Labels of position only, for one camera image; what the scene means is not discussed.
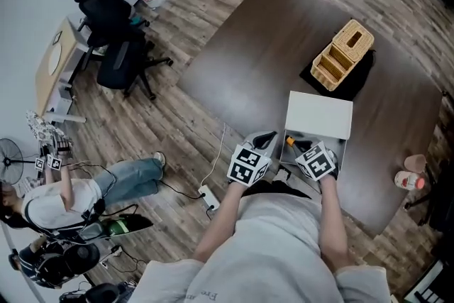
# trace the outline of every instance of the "wicker basket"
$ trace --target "wicker basket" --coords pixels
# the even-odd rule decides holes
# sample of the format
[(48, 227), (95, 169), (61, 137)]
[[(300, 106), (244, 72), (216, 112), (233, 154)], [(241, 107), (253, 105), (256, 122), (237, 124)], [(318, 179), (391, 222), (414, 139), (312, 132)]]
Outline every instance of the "wicker basket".
[(353, 63), (356, 63), (361, 61), (366, 52), (372, 47), (374, 36), (352, 19), (333, 38), (333, 44), (336, 50), (342, 53), (342, 55), (335, 55), (336, 59), (345, 56)]
[(312, 62), (311, 74), (329, 91), (333, 91), (354, 68), (348, 60), (330, 43)]

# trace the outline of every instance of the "wooden desk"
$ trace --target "wooden desk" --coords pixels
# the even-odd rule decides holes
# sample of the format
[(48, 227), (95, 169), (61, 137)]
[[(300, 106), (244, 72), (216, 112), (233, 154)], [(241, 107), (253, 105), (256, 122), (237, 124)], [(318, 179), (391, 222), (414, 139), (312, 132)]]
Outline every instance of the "wooden desk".
[(46, 50), (44, 57), (38, 67), (38, 70), (36, 71), (36, 113), (47, 120), (52, 119), (55, 121), (70, 120), (85, 122), (86, 119), (81, 116), (56, 114), (54, 112), (48, 111), (49, 101), (51, 99), (52, 93), (55, 92), (58, 86), (63, 83), (65, 86), (70, 87), (70, 85), (65, 84), (64, 79), (60, 79), (62, 73), (67, 71), (68, 63), (71, 62), (72, 68), (75, 68), (75, 65), (77, 65), (77, 62), (79, 61), (83, 52), (87, 49), (87, 47), (79, 44), (77, 39), (80, 37), (76, 35), (75, 30), (73, 29), (67, 18), (64, 19), (61, 26), (55, 32), (55, 35), (57, 35), (60, 31), (62, 32), (62, 34), (60, 36), (60, 39), (58, 40), (58, 43), (62, 46), (62, 53), (60, 56), (60, 61), (58, 62), (57, 69), (51, 75), (49, 74), (49, 58), (54, 48), (54, 37), (52, 37), (48, 49)]
[[(317, 93), (299, 73), (349, 20), (325, 0), (244, 0), (178, 85), (244, 136), (282, 133), (289, 92)], [(338, 191), (348, 214), (381, 233), (406, 196), (393, 177), (406, 156), (426, 153), (441, 93), (417, 61), (369, 31), (376, 62), (354, 100)]]

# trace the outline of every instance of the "fan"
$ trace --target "fan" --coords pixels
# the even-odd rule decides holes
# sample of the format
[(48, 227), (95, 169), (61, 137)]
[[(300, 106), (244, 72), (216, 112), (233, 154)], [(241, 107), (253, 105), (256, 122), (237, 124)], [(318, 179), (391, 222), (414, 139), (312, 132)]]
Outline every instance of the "fan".
[(9, 184), (19, 182), (24, 163), (35, 164), (31, 160), (23, 160), (21, 150), (12, 140), (0, 139), (0, 180)]

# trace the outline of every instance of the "white box lid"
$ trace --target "white box lid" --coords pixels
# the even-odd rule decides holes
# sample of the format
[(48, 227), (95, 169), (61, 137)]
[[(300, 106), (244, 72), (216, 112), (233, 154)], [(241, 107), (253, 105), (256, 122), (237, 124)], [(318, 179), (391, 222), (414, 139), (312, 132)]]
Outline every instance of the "white box lid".
[(285, 128), (347, 140), (352, 115), (351, 101), (291, 91)]

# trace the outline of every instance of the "person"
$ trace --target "person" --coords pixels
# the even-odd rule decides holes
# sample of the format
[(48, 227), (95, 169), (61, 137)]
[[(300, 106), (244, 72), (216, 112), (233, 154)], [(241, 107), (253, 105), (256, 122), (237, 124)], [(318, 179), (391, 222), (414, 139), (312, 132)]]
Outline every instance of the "person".
[[(68, 149), (67, 142), (59, 142), (59, 149)], [(65, 154), (59, 155), (63, 165)], [(127, 160), (112, 165), (93, 179), (72, 179), (69, 167), (60, 170), (61, 181), (54, 181), (52, 171), (46, 166), (42, 186), (32, 189), (23, 198), (16, 190), (2, 182), (0, 219), (13, 228), (31, 227), (55, 229), (84, 222), (82, 214), (91, 211), (94, 204), (104, 198), (106, 207), (118, 202), (157, 193), (157, 181), (163, 176), (164, 154), (157, 152), (153, 158)], [(33, 223), (30, 225), (24, 217)]]
[(9, 264), (14, 270), (23, 272), (34, 283), (44, 288), (60, 289), (61, 286), (54, 286), (46, 282), (36, 274), (36, 264), (42, 254), (44, 254), (43, 245), (46, 243), (46, 237), (41, 236), (32, 242), (27, 248), (22, 249), (19, 253), (13, 249), (12, 254), (8, 256)]
[(288, 177), (230, 183), (192, 257), (150, 262), (130, 303), (388, 303), (385, 269), (353, 266), (335, 177), (321, 179), (321, 204)]

